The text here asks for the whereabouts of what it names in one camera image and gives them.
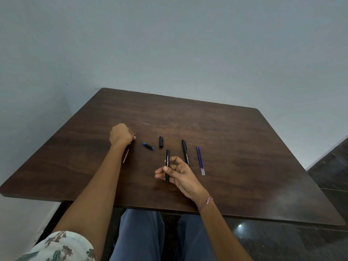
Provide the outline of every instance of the hand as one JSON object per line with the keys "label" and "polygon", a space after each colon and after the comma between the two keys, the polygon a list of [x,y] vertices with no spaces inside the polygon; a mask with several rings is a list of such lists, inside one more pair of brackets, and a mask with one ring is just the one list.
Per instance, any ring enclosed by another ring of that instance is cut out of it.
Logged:
{"label": "hand", "polygon": [[174,183],[186,197],[193,200],[199,207],[209,197],[209,193],[198,181],[189,165],[181,158],[171,157],[170,161],[175,161],[178,165],[170,165],[170,168],[167,166],[161,167],[154,172],[154,177],[165,181],[167,173],[169,182]]}
{"label": "hand", "polygon": [[110,132],[111,146],[119,143],[126,147],[134,139],[136,139],[136,136],[124,123],[119,123],[118,125],[114,126]]}

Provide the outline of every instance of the leg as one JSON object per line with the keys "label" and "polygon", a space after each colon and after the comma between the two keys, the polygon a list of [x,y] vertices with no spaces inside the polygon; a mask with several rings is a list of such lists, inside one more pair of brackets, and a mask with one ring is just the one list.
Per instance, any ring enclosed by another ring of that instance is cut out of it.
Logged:
{"label": "leg", "polygon": [[174,260],[216,260],[200,215],[184,214],[180,218]]}
{"label": "leg", "polygon": [[159,212],[127,209],[110,261],[161,260],[164,223]]}

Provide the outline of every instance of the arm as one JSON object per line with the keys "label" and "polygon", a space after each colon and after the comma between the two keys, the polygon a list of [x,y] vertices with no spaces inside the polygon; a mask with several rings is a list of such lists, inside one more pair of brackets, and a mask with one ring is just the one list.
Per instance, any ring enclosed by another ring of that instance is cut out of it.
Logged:
{"label": "arm", "polygon": [[93,245],[97,260],[103,254],[105,237],[115,200],[121,157],[124,149],[135,139],[124,124],[112,128],[111,148],[102,165],[83,192],[64,213],[56,231],[79,233]]}
{"label": "arm", "polygon": [[[167,173],[169,182],[174,183],[199,207],[210,197],[209,193],[185,162],[179,157],[171,157],[171,161],[175,161],[178,165],[159,168],[155,171],[155,178],[165,180]],[[252,260],[227,226],[214,201],[204,206],[200,214],[217,260]]]}

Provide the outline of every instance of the person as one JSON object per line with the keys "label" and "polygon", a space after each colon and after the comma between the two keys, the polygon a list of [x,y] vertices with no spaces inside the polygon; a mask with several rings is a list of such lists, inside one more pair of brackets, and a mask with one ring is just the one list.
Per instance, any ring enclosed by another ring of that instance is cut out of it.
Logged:
{"label": "person", "polygon": [[[92,180],[64,213],[53,233],[17,260],[101,259],[121,157],[134,139],[134,133],[125,124],[112,128],[110,150]],[[201,207],[200,215],[183,215],[179,220],[175,259],[251,260],[189,166],[177,156],[170,161],[176,165],[160,167],[154,177],[165,180],[167,173],[169,182]],[[159,212],[127,209],[121,217],[119,237],[110,260],[160,260],[164,232]]]}

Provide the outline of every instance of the gray wall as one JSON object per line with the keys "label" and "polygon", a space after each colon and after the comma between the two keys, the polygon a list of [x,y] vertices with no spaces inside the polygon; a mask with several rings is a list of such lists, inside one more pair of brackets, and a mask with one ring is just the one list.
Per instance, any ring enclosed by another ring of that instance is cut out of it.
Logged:
{"label": "gray wall", "polygon": [[304,168],[348,133],[348,0],[31,6],[73,113],[100,87],[255,107]]}
{"label": "gray wall", "polygon": [[[0,5],[0,185],[71,117],[40,27],[20,2]],[[36,242],[59,203],[0,195],[0,256]]]}

